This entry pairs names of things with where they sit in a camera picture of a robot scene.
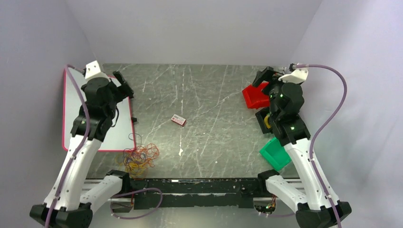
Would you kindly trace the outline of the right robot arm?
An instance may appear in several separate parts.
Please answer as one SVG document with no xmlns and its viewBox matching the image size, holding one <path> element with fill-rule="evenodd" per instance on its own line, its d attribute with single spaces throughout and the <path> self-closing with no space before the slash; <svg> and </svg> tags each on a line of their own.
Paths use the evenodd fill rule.
<svg viewBox="0 0 403 228">
<path fill-rule="evenodd" d="M 277 171 L 269 170 L 259 174 L 256 189 L 263 197 L 273 194 L 284 202 L 301 228 L 341 227 L 342 220 L 352 211 L 351 206 L 340 200 L 326 179 L 314 152 L 317 136 L 310 134 L 299 115 L 304 104 L 301 85 L 307 79 L 308 68 L 292 64 L 288 73 L 281 73 L 267 67 L 258 71 L 253 81 L 254 87 L 268 83 L 262 92 L 270 102 L 269 128 L 291 158 L 304 188 L 299 191 Z"/>
</svg>

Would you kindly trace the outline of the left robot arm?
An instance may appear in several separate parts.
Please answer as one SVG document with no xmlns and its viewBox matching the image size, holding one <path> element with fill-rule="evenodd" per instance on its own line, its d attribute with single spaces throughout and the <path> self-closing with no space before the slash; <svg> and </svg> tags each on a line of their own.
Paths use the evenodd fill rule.
<svg viewBox="0 0 403 228">
<path fill-rule="evenodd" d="M 87 193 L 82 188 L 93 161 L 118 116 L 117 104 L 134 93 L 119 71 L 108 77 L 103 72 L 91 75 L 79 86 L 69 68 L 65 74 L 81 101 L 79 114 L 73 122 L 69 149 L 60 173 L 42 204 L 32 206 L 30 217 L 46 228 L 87 228 L 95 212 L 111 197 L 131 193 L 127 172 L 109 171 L 103 180 Z"/>
</svg>

